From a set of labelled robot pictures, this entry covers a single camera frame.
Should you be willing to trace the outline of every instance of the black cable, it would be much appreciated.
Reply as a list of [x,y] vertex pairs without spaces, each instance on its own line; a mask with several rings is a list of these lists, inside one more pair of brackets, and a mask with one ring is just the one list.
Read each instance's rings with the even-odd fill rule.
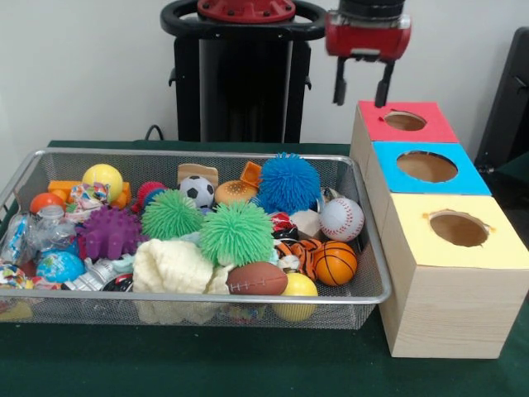
[[158,127],[156,124],[153,124],[149,127],[147,130],[147,133],[145,134],[145,140],[148,141],[150,138],[150,134],[153,132],[153,130],[156,130],[158,132],[158,136],[160,137],[161,141],[165,141],[164,133],[162,132],[161,128]]

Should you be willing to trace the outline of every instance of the wire mesh basket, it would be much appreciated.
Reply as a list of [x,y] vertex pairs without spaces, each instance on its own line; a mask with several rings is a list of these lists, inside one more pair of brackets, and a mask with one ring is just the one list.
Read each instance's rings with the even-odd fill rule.
[[[0,194],[0,206],[7,212],[3,214],[2,225],[5,229],[9,215],[12,215],[9,208],[27,211],[33,197],[47,191],[51,180],[81,180],[84,171],[94,164],[107,163],[116,167],[135,193],[149,180],[158,180],[174,189],[180,164],[216,167],[220,184],[238,179],[248,160],[262,165],[274,156],[187,151],[37,151],[25,159]],[[355,278],[346,285],[328,287],[318,284],[317,297],[2,289],[0,300],[26,305],[31,316],[11,320],[27,323],[141,325],[151,322],[138,313],[154,310],[159,314],[158,324],[359,329],[374,306],[385,301],[391,293],[388,268],[364,182],[357,164],[347,157],[302,157],[319,172],[322,187],[337,190],[358,202],[364,210],[365,226],[353,243],[358,270]],[[304,321],[288,322],[275,314],[274,306],[278,304],[288,304],[294,313],[314,312]]]

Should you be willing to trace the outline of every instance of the orange toy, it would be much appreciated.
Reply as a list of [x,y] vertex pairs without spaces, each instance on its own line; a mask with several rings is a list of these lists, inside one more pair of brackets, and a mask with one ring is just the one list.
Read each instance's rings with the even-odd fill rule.
[[253,186],[254,188],[259,188],[259,177],[261,175],[261,166],[256,163],[248,161],[245,168],[242,170],[241,177],[239,178],[243,182]]
[[[52,180],[48,184],[48,192],[53,193],[61,197],[65,202],[72,203],[73,200],[70,197],[72,188],[78,184],[81,184],[80,180]],[[124,209],[128,203],[132,200],[131,195],[131,184],[123,182],[123,191],[117,199],[111,202],[111,206]]]
[[299,272],[308,276],[312,281],[316,281],[316,272],[314,270],[314,258],[312,252],[307,250],[305,246],[297,242],[293,244],[290,249],[292,253],[299,259]]
[[60,205],[63,209],[65,208],[64,200],[61,197],[53,193],[41,193],[32,199],[30,211],[32,213],[38,213],[42,208],[48,207],[49,205]]
[[317,279],[333,287],[352,280],[357,261],[353,249],[344,242],[326,242],[314,253]]

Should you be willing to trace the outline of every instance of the toy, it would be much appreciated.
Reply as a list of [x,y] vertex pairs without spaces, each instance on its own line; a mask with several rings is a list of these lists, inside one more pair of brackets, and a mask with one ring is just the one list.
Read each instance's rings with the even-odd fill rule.
[[145,208],[141,224],[150,238],[169,240],[197,232],[203,219],[192,199],[178,190],[166,190]]
[[261,170],[258,199],[267,213],[305,211],[320,199],[320,177],[299,155],[282,153]]
[[75,280],[83,273],[83,261],[64,251],[44,254],[36,267],[36,275],[45,277],[51,283]]
[[[283,296],[317,296],[316,285],[300,273],[288,273],[288,284]],[[285,321],[297,323],[312,316],[315,304],[273,304],[272,309]]]
[[[80,180],[52,180],[48,184],[48,193],[53,193],[61,197],[66,203],[73,203],[74,198],[71,196],[72,189],[75,186],[82,184]],[[131,184],[123,182],[123,190],[117,198],[112,198],[110,205],[124,209],[124,207],[131,202]]]
[[299,259],[298,271],[307,275],[311,280],[316,280],[316,272],[314,270],[314,259],[312,253],[300,243],[293,244],[290,247],[293,255]]
[[219,204],[216,213],[206,215],[200,233],[202,253],[219,265],[267,261],[274,246],[272,221],[252,203]]
[[[0,265],[0,291],[2,289],[32,289],[33,282],[14,265]],[[26,302],[13,298],[0,298],[0,321],[29,318],[32,311]]]
[[239,180],[230,180],[217,188],[215,201],[219,204],[231,204],[236,201],[248,201],[256,194],[257,188]]
[[132,274],[116,276],[116,278],[110,280],[102,290],[113,292],[129,292],[132,290]]
[[[232,266],[214,269],[192,242],[149,240],[134,258],[134,292],[229,294],[226,280]],[[136,301],[144,323],[173,324],[188,320],[204,324],[223,304],[208,302]]]
[[223,306],[217,316],[220,319],[227,318],[235,324],[250,325],[263,319],[265,312],[265,304],[229,304]]
[[93,185],[96,182],[107,186],[110,203],[117,199],[123,191],[122,175],[111,165],[96,164],[86,170],[83,183]]
[[279,259],[277,267],[285,273],[289,273],[291,271],[298,271],[300,265],[301,264],[299,263],[299,258],[297,256],[286,255]]
[[28,244],[35,251],[66,250],[75,241],[75,223],[64,218],[59,205],[49,205],[38,213],[40,218],[31,225]]
[[320,214],[322,232],[332,240],[350,242],[357,237],[364,226],[362,208],[348,198],[335,198]]
[[320,217],[316,211],[297,211],[290,218],[305,237],[319,237]]
[[242,170],[241,177],[239,178],[242,182],[253,186],[254,188],[259,188],[259,177],[261,174],[261,166],[256,163],[248,161],[245,165],[245,168]]
[[90,214],[82,227],[76,228],[84,237],[86,253],[92,259],[119,259],[122,254],[134,254],[141,235],[141,225],[136,215],[125,210],[103,207]]
[[64,200],[53,193],[41,193],[37,194],[31,201],[30,212],[38,213],[42,208],[49,205],[59,205],[62,209],[65,209]]
[[209,180],[202,176],[191,175],[182,179],[176,189],[192,199],[197,208],[209,208],[213,204],[215,189]]
[[279,259],[282,259],[285,256],[293,255],[290,246],[286,242],[276,240],[274,241],[274,248],[278,253]]
[[353,249],[344,242],[326,242],[314,254],[317,279],[330,286],[343,285],[352,280],[357,261]]
[[280,295],[287,287],[287,275],[268,262],[253,262],[228,274],[230,294]]
[[165,190],[167,190],[167,188],[161,182],[145,182],[138,189],[138,197],[136,199],[136,203],[131,207],[131,211],[133,213],[140,212],[143,208],[154,201],[158,193],[161,193]]
[[35,251],[27,243],[34,223],[35,219],[29,213],[18,213],[11,218],[5,238],[2,240],[0,250],[2,261],[20,265],[35,255]]
[[108,259],[100,259],[94,264],[90,258],[87,258],[84,263],[86,265],[86,273],[81,274],[74,280],[64,282],[62,289],[99,291],[117,276],[117,272],[112,266],[112,261]]
[[198,175],[209,180],[213,188],[218,186],[218,171],[215,167],[200,164],[181,164],[178,169],[177,184],[181,184],[189,176]]

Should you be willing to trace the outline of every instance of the red box top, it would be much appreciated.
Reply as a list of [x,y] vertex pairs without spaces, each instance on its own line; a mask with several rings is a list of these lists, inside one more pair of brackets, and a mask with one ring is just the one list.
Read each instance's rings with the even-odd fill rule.
[[376,108],[359,101],[371,141],[457,143],[452,127],[435,102],[392,102]]

